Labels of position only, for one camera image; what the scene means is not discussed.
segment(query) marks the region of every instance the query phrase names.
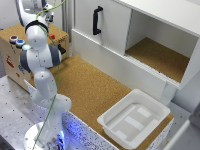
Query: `white cabinet door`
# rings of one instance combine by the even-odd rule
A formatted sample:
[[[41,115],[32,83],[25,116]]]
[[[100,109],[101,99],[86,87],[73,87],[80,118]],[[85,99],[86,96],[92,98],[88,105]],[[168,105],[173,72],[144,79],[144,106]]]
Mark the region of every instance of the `white cabinet door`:
[[[98,13],[101,33],[93,35],[93,14],[98,6],[103,8]],[[121,55],[125,53],[130,18],[131,9],[113,0],[75,0],[75,29]]]

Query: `white robotic arm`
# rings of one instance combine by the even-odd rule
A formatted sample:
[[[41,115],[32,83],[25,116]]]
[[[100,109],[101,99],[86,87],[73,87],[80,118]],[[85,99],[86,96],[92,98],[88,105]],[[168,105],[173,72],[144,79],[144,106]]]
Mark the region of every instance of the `white robotic arm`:
[[[72,103],[70,98],[57,94],[56,82],[51,72],[47,69],[59,65],[61,62],[59,49],[56,46],[48,45],[47,35],[43,31],[46,30],[48,32],[48,24],[49,22],[53,22],[53,12],[42,13],[41,16],[38,16],[37,20],[36,14],[29,13],[49,9],[52,6],[47,4],[46,0],[15,0],[15,2],[19,20],[21,25],[25,27],[28,43],[31,46],[31,49],[20,53],[21,66],[34,74],[37,91],[31,99],[33,103],[50,109],[56,95],[54,106],[47,120],[48,123],[45,124],[38,140],[39,143],[37,144],[41,149],[53,150],[55,146],[50,147],[49,143],[61,133],[62,113],[69,111]],[[26,141],[25,149],[34,145],[36,136],[32,141]]]

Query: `cork mat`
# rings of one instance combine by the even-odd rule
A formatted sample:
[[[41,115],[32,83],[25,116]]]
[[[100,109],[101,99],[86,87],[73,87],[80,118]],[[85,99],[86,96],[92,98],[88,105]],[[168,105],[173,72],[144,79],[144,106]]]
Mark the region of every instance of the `cork mat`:
[[[57,79],[57,67],[50,70]],[[60,64],[58,93],[71,98],[72,108],[70,111],[120,150],[123,148],[104,133],[97,118],[130,92],[131,89],[78,56],[73,56]],[[137,150],[145,150],[172,119],[173,116],[169,115]]]
[[[49,26],[49,33],[54,33],[55,34],[55,39],[54,41],[59,40],[60,38],[64,36],[68,36],[68,34],[61,29],[57,28],[56,26],[50,24]],[[12,35],[17,35],[19,39],[25,40],[26,44],[28,44],[28,40],[26,38],[25,34],[25,28],[22,27],[21,24],[16,24],[12,27],[6,28],[6,30],[1,30],[0,31],[0,37],[2,37],[4,40],[6,40],[8,43],[10,42],[10,36]]]
[[[178,82],[181,82],[190,60],[149,38],[143,39],[126,53]]]

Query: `cabinet door handle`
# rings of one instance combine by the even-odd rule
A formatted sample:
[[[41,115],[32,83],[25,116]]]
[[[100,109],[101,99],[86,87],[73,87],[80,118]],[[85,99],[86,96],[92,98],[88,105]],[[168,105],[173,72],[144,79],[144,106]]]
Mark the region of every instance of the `cabinet door handle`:
[[[98,6],[97,9],[94,10],[93,15],[93,35],[97,35],[101,33],[101,30],[97,28],[98,24],[98,12],[103,11],[103,8],[101,6]]]

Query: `wooden box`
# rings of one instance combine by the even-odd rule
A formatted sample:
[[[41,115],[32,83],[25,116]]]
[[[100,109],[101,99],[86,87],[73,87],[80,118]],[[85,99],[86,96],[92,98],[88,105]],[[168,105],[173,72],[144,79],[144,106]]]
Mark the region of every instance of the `wooden box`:
[[[69,35],[66,32],[55,27],[54,25],[50,25],[49,33],[54,33],[55,43],[61,44],[61,46],[66,50],[66,53],[62,55],[62,61],[69,58]],[[28,73],[20,65],[19,55],[22,49],[18,49],[16,48],[16,45],[10,44],[9,38],[12,35],[17,35],[19,39],[25,40],[26,44],[28,44],[25,34],[25,28],[22,27],[20,24],[0,31],[0,51],[4,62],[5,72],[21,87],[23,87],[25,90],[28,90],[26,84],[24,83],[24,79],[29,81],[31,78],[33,78],[33,74]]]

